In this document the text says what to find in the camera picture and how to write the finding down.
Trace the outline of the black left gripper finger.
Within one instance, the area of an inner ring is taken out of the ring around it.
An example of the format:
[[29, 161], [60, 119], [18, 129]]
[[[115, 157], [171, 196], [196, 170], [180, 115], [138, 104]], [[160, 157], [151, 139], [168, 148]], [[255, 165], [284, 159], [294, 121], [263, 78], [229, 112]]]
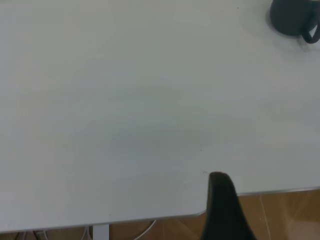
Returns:
[[208, 180], [203, 240], [255, 240], [235, 186], [223, 172], [212, 172]]

